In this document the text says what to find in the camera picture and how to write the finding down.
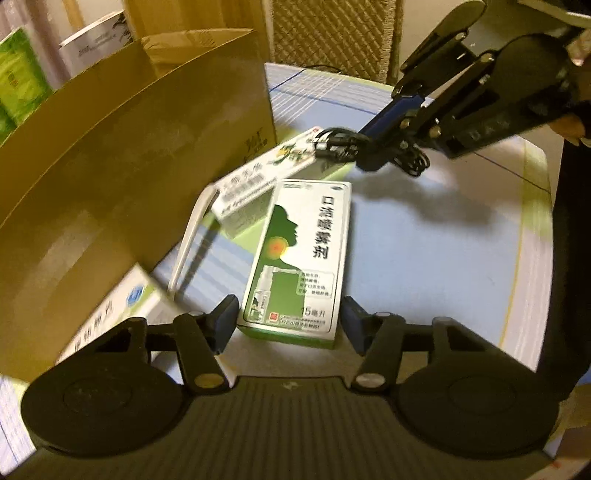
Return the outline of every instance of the black round disc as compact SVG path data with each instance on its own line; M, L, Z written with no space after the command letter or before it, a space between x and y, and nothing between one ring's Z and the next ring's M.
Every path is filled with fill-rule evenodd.
M457 455L519 455L540 447L558 402L511 359L453 353L419 370L398 390L400 412L425 440Z
M136 449L172 427L180 387L165 373L121 354L65 361L22 398L22 419L38 445L70 455L104 456Z

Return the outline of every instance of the person's hand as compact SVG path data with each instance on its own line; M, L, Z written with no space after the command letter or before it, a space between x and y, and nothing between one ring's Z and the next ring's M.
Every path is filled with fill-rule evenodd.
M550 122L549 126L573 145L578 145L579 138L585 136L585 126L581 119L574 113L569 113L558 120Z
M579 100L591 100L591 59L577 67L577 86L579 87ZM585 132L585 125L574 113L569 113L550 123L550 128L564 137L573 145L579 144L579 139L591 132Z

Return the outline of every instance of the green package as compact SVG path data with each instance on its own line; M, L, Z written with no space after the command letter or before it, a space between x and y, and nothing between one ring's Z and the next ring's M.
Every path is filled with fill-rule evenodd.
M0 104L0 145L6 140L8 135L16 128L12 118L6 113L6 110Z
M244 333L333 346L350 197L346 182L277 183L238 319Z
M51 94L29 38L19 28L0 42L0 102L20 125Z

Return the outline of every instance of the blue logo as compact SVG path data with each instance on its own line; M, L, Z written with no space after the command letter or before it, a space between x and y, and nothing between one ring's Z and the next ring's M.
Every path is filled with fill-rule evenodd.
M142 292L144 291L143 285L136 285L132 291L129 292L127 295L127 306L131 307L134 303L136 303L139 298L142 296Z

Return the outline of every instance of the white handle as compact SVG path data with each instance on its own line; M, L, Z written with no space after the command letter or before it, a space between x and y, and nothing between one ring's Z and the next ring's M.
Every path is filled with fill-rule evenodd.
M191 217L189 218L189 223L187 224L187 229L185 230L183 240L181 241L181 246L178 249L177 259L174 262L173 272L172 275L170 275L170 281L168 282L168 294L172 299L174 299L174 296L177 292L178 279L181 276L184 264L187 261L187 257L189 256L189 249L191 248L191 244L193 243L193 239L197 233L197 228L199 227L205 212L207 212L207 209L217 197L217 193L218 190L216 186L213 183L210 183L203 189L201 195L199 195L199 198L195 202L195 206L191 212Z

